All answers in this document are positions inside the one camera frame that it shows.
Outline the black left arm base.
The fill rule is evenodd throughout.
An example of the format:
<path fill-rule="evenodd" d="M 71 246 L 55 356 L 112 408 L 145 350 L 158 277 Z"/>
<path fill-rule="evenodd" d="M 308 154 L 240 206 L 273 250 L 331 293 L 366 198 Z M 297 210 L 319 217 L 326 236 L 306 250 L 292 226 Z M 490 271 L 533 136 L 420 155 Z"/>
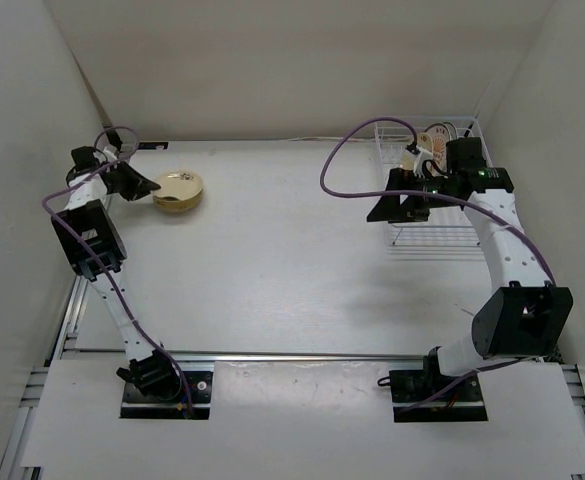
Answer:
<path fill-rule="evenodd" d="M 187 409 L 186 393 L 143 395 L 131 383 L 126 382 L 122 394 L 119 417 L 143 420 L 208 420 L 213 393 L 211 370 L 185 371 L 191 395 L 192 412 Z"/>

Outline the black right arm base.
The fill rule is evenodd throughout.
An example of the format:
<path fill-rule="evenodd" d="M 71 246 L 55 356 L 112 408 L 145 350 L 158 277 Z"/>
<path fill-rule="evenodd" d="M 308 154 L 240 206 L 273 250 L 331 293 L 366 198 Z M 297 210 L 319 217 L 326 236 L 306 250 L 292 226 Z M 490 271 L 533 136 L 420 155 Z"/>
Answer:
<path fill-rule="evenodd" d="M 377 380 L 390 390 L 395 423 L 486 422 L 477 375 L 445 377 L 424 370 L 390 370 Z"/>

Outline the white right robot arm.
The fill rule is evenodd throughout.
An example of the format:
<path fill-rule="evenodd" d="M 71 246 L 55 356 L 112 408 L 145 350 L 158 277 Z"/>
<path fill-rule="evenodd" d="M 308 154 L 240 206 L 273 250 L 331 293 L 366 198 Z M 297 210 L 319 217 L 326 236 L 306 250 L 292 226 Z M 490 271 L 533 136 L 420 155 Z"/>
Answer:
<path fill-rule="evenodd" d="M 461 207 L 472 225 L 491 280 L 491 296 L 462 339 L 433 348 L 423 360 L 421 387 L 442 400 L 457 377 L 500 363 L 554 353 L 573 306 L 567 287 L 555 283 L 538 249 L 525 236 L 508 172 L 491 167 L 480 138 L 446 145 L 447 167 L 412 143 L 390 170 L 386 193 L 368 214 L 370 222 L 424 222 L 431 210 Z"/>

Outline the cream plate with dark print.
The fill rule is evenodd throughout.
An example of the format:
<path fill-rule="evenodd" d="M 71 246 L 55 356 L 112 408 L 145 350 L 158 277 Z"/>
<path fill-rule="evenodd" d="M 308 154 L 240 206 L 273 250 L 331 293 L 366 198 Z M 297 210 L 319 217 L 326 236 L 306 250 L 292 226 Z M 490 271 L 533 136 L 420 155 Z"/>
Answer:
<path fill-rule="evenodd" d="M 167 172 L 155 179 L 161 189 L 152 193 L 156 196 L 174 196 L 185 199 L 203 192 L 204 184 L 200 175 L 189 170 Z"/>

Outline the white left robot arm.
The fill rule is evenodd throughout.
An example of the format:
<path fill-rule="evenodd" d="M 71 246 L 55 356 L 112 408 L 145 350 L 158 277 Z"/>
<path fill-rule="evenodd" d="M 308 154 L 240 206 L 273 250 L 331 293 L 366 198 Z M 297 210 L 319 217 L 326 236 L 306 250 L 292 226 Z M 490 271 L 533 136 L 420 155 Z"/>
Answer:
<path fill-rule="evenodd" d="M 136 201 L 159 185 L 116 152 L 82 146 L 72 150 L 71 157 L 74 166 L 66 175 L 67 188 L 46 197 L 42 206 L 70 267 L 98 293 L 122 338 L 128 365 L 117 375 L 144 396 L 171 401 L 183 390 L 182 374 L 170 354 L 140 325 L 126 299 L 127 252 L 105 207 L 112 194 Z"/>

